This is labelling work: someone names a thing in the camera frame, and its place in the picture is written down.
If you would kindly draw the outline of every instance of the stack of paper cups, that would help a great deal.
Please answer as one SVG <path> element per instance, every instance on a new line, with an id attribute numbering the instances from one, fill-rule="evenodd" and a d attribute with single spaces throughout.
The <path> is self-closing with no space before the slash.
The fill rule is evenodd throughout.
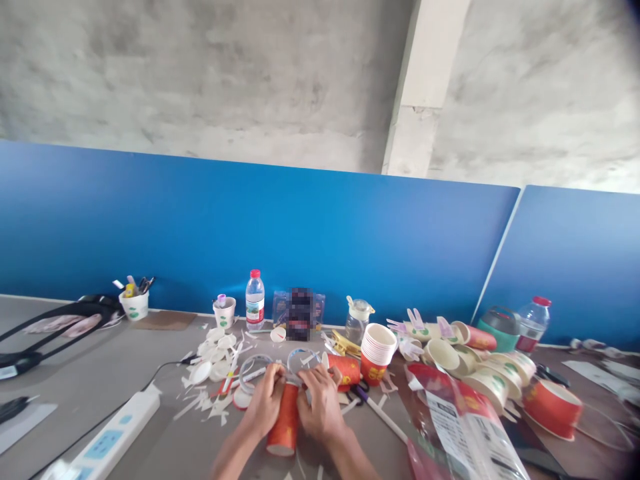
<path id="1" fill-rule="evenodd" d="M 378 323 L 367 325 L 362 338 L 360 373 L 370 386 L 380 385 L 397 347 L 391 330 Z"/>

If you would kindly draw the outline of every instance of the red paper cup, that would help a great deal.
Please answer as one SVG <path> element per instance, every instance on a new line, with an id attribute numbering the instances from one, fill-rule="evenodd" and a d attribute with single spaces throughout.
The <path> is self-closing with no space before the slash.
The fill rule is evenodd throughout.
<path id="1" fill-rule="evenodd" d="M 575 427 L 582 414 L 582 401 L 566 388 L 540 380 L 523 398 L 525 412 L 550 434 L 563 440 L 575 439 Z"/>
<path id="2" fill-rule="evenodd" d="M 460 334 L 462 334 L 463 345 L 489 351 L 493 351 L 498 348 L 498 342 L 496 342 L 495 337 L 492 334 L 459 321 L 453 322 L 452 325 L 459 328 Z"/>
<path id="3" fill-rule="evenodd" d="M 366 382 L 370 386 L 377 387 L 378 385 L 380 385 L 380 382 L 382 381 L 382 377 L 387 371 L 388 365 L 389 365 L 388 363 L 386 365 L 380 365 L 378 363 L 374 363 L 367 358 L 367 354 L 365 352 L 362 352 L 361 362 L 360 362 L 360 373 L 362 373 L 363 378 L 366 380 Z"/>
<path id="4" fill-rule="evenodd" d="M 360 383 L 360 365 L 358 360 L 340 355 L 322 354 L 322 363 L 327 369 L 336 368 L 342 373 L 342 382 L 338 385 L 338 391 L 349 391 L 350 386 Z"/>
<path id="5" fill-rule="evenodd" d="M 267 451 L 277 457 L 291 457 L 295 453 L 298 438 L 298 386 L 285 385 L 280 400 L 278 420 L 267 436 Z"/>

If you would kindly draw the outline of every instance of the cable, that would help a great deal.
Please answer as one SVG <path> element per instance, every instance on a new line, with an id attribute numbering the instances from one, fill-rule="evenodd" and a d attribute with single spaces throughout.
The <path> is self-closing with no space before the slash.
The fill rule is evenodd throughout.
<path id="1" fill-rule="evenodd" d="M 156 378 L 156 376 L 158 375 L 160 370 L 162 370 L 162 368 L 166 367 L 167 365 L 180 365 L 180 364 L 189 365 L 191 363 L 191 360 L 193 360 L 194 358 L 197 358 L 197 356 L 198 355 L 192 355 L 192 356 L 187 357 L 187 358 L 185 358 L 183 360 L 163 363 L 162 365 L 160 365 L 157 368 L 157 370 L 155 371 L 155 373 L 151 377 L 151 380 L 149 380 L 149 382 L 142 389 L 140 389 L 140 391 L 144 391 L 150 386 L 151 382 L 153 382 L 153 380 Z M 131 397 L 126 399 L 124 402 L 122 402 L 120 405 L 118 405 L 112 412 L 110 412 L 107 416 L 105 416 L 102 420 L 100 420 L 98 423 L 96 423 L 94 426 L 92 426 L 89 430 L 84 432 L 75 442 L 70 444 L 70 446 L 68 446 L 67 448 L 62 450 L 62 452 L 60 452 L 58 455 L 56 455 L 53 458 L 53 460 L 51 460 L 48 464 L 46 464 L 44 467 L 42 467 L 40 470 L 38 470 L 32 476 L 30 476 L 29 480 L 34 480 L 38 475 L 40 475 L 42 472 L 44 472 L 44 470 L 49 468 L 53 462 L 55 462 L 56 460 L 58 460 L 58 458 L 62 457 L 66 452 L 68 452 L 69 450 L 74 448 L 78 444 L 78 442 L 80 442 L 80 440 L 82 440 L 84 437 L 86 437 L 88 434 L 90 434 L 92 431 L 94 431 L 97 427 L 99 427 L 102 423 L 104 423 L 106 420 L 108 420 L 108 418 L 110 418 L 114 413 L 116 413 L 118 410 L 120 410 L 122 407 L 124 407 L 126 402 L 128 402 L 129 400 L 131 400 Z"/>

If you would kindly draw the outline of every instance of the paper cup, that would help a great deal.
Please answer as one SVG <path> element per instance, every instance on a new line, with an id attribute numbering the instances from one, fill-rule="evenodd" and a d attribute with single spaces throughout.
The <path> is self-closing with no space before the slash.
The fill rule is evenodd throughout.
<path id="1" fill-rule="evenodd" d="M 322 354 L 322 364 L 328 370 L 335 368 L 342 373 L 342 382 L 338 385 L 338 392 L 349 391 L 352 385 L 360 383 L 360 365 L 358 360 L 351 357 L 341 357 L 340 355 L 331 355 L 327 352 Z"/>
<path id="2" fill-rule="evenodd" d="M 129 320 L 138 321 L 149 314 L 149 292 L 131 298 L 125 298 L 125 293 L 122 292 L 119 298 Z"/>
<path id="3" fill-rule="evenodd" d="M 428 358 L 445 370 L 455 370 L 460 365 L 460 357 L 446 340 L 429 340 L 425 350 Z"/>
<path id="4" fill-rule="evenodd" d="M 522 398 L 522 378 L 518 374 L 518 370 L 513 363 L 502 363 L 500 360 L 493 358 L 493 355 L 480 364 L 481 368 L 490 368 L 500 373 L 507 381 L 509 388 L 509 398 L 512 400 L 520 400 Z"/>
<path id="5" fill-rule="evenodd" d="M 453 322 L 451 324 L 451 326 L 454 325 L 460 330 L 463 345 L 489 351 L 493 351 L 497 348 L 498 343 L 496 342 L 495 337 L 492 334 L 475 327 L 471 327 L 470 325 L 459 321 Z"/>
<path id="6" fill-rule="evenodd" d="M 471 375 L 462 378 L 462 382 L 486 396 L 498 415 L 505 412 L 509 388 L 505 378 L 498 372 L 480 367 Z"/>
<path id="7" fill-rule="evenodd" d="M 451 326 L 451 330 L 453 330 L 453 337 L 450 337 L 450 338 L 443 337 L 443 339 L 452 345 L 462 345 L 463 339 L 462 339 L 462 332 L 460 331 L 460 327 L 458 327 L 457 325 L 450 325 L 450 326 Z"/>
<path id="8" fill-rule="evenodd" d="M 222 327 L 225 330 L 230 328 L 233 325 L 233 321 L 235 319 L 235 299 L 232 297 L 227 297 L 225 299 L 225 307 L 218 308 L 215 306 L 215 302 L 213 303 L 213 312 L 215 313 L 215 321 L 218 324 L 218 327 Z"/>
<path id="9" fill-rule="evenodd" d="M 295 454 L 295 442 L 298 438 L 298 386 L 285 385 L 280 400 L 280 413 L 275 425 L 267 436 L 267 451 L 277 457 L 291 457 Z"/>
<path id="10" fill-rule="evenodd" d="M 386 365 L 382 365 L 380 363 L 371 361 L 367 358 L 367 354 L 365 352 L 362 352 L 360 358 L 360 373 L 362 374 L 364 380 L 369 384 L 369 386 L 377 387 L 378 385 L 380 385 L 382 377 L 387 371 L 389 363 L 390 362 L 388 362 Z"/>
<path id="11" fill-rule="evenodd" d="M 525 395 L 526 414 L 544 430 L 563 440 L 575 439 L 575 427 L 583 404 L 578 397 L 557 383 L 540 380 Z"/>
<path id="12" fill-rule="evenodd" d="M 391 330 L 378 323 L 370 323 L 365 328 L 360 350 L 375 364 L 387 366 L 397 346 L 398 339 Z"/>
<path id="13" fill-rule="evenodd" d="M 440 338 L 440 327 L 437 323 L 425 323 L 425 328 L 416 330 L 411 322 L 405 322 L 408 334 L 420 342 L 428 342 L 434 338 Z"/>
<path id="14" fill-rule="evenodd" d="M 509 353 L 494 353 L 491 355 L 491 358 L 496 359 L 505 365 L 511 364 L 514 366 L 518 375 L 520 375 L 522 386 L 529 386 L 531 378 L 535 375 L 536 368 L 535 363 L 528 356 L 518 351 L 514 351 Z"/>
<path id="15" fill-rule="evenodd" d="M 447 370 L 450 375 L 454 376 L 457 379 L 461 379 L 462 377 L 466 377 L 467 375 L 475 372 L 478 360 L 476 360 L 476 356 L 468 350 L 455 349 L 455 352 L 458 354 L 460 358 L 460 365 L 454 370 Z"/>

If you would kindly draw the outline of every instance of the green logo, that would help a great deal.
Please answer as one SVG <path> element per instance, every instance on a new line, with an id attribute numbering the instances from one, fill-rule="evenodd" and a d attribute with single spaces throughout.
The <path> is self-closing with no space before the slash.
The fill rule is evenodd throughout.
<path id="1" fill-rule="evenodd" d="M 494 384 L 496 386 L 496 388 L 505 388 L 507 385 L 505 384 L 505 381 L 502 380 L 502 378 L 498 377 L 497 375 L 493 376 L 493 380 L 494 380 Z"/>

